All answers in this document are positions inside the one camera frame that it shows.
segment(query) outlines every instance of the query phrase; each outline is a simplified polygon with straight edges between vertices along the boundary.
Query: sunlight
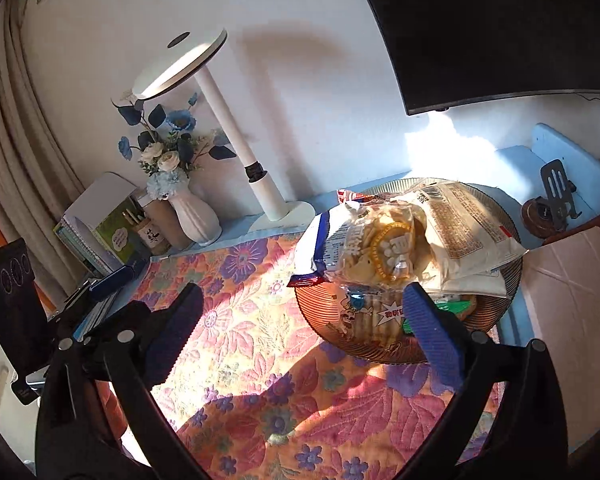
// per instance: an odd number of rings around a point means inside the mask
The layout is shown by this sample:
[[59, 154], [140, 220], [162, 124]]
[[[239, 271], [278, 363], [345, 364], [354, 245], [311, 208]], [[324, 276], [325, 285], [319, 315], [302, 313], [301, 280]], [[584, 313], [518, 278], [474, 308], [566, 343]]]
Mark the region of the sunlight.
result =
[[463, 137], [444, 112], [428, 112], [429, 125], [404, 134], [411, 172], [409, 177], [439, 177], [468, 184], [498, 187], [521, 204], [538, 195], [528, 174], [537, 158], [513, 146], [497, 150], [487, 139]]
[[440, 176], [474, 182], [490, 166], [496, 148], [481, 137], [462, 137], [451, 117], [428, 112], [429, 125], [420, 132], [405, 134], [410, 168], [414, 176]]

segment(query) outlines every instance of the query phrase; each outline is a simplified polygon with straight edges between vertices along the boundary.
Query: black monitor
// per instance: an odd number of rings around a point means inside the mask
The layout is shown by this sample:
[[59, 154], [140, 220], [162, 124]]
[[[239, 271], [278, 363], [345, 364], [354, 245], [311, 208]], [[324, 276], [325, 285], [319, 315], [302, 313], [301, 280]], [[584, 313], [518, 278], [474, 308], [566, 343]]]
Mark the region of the black monitor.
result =
[[600, 92], [600, 0], [368, 0], [407, 113]]

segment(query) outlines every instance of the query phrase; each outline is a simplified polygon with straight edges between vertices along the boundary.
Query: brown glass plate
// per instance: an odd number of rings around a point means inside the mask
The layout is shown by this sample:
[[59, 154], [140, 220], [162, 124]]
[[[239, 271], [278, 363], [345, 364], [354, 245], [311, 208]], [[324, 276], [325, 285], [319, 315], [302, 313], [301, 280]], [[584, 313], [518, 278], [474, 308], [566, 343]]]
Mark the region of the brown glass plate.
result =
[[[439, 182], [436, 178], [404, 178], [394, 180], [364, 191], [366, 194], [400, 193], [405, 192], [416, 184], [426, 186]], [[518, 230], [511, 217], [490, 196], [475, 187], [464, 184], [467, 190], [475, 196], [489, 211], [504, 225], [511, 235], [520, 241]], [[507, 285], [508, 298], [494, 298], [491, 296], [478, 296], [478, 305], [474, 312], [463, 322], [469, 330], [490, 330], [509, 308], [512, 298], [516, 295], [520, 277], [522, 277], [522, 258], [500, 268]], [[340, 332], [333, 328], [339, 323], [338, 307], [333, 303], [330, 287], [333, 285], [323, 283], [315, 286], [296, 288], [296, 299], [304, 318], [317, 334], [337, 346], [346, 353], [355, 357], [386, 364], [419, 363], [426, 361], [420, 345], [413, 335], [405, 335], [402, 340], [391, 348], [375, 346], [348, 341]]]

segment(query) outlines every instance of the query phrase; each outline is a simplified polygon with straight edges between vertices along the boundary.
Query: white wall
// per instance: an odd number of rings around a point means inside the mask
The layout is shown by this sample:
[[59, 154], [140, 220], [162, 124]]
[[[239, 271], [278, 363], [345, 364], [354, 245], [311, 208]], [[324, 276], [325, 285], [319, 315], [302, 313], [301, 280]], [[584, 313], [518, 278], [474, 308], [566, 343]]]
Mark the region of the white wall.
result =
[[38, 405], [23, 406], [11, 391], [13, 367], [0, 346], [0, 370], [3, 367], [9, 379], [0, 394], [0, 433], [21, 460], [33, 460]]
[[[29, 69], [48, 121], [85, 185], [103, 171], [142, 184], [118, 154], [130, 128], [109, 98], [184, 30], [222, 25], [228, 43], [209, 63], [238, 124], [286, 198], [303, 198], [405, 170], [408, 118], [366, 0], [44, 0], [24, 27]], [[180, 107], [193, 79], [164, 97]], [[214, 126], [209, 110], [201, 131]], [[458, 107], [460, 136], [525, 144], [544, 121], [600, 155], [600, 102], [543, 96]], [[432, 149], [443, 148], [432, 146]], [[237, 160], [208, 161], [195, 190], [220, 216], [259, 211]]]

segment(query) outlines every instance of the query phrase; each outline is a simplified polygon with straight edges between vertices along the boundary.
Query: lamp base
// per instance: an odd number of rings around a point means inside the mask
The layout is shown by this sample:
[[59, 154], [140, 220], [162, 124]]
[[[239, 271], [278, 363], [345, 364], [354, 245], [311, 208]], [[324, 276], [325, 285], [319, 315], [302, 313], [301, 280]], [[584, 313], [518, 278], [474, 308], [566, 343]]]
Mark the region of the lamp base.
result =
[[276, 227], [297, 227], [307, 226], [315, 218], [314, 206], [307, 202], [289, 202], [289, 213], [280, 220], [272, 222], [267, 215], [260, 216], [251, 227], [249, 232], [261, 231], [262, 229], [273, 229]]

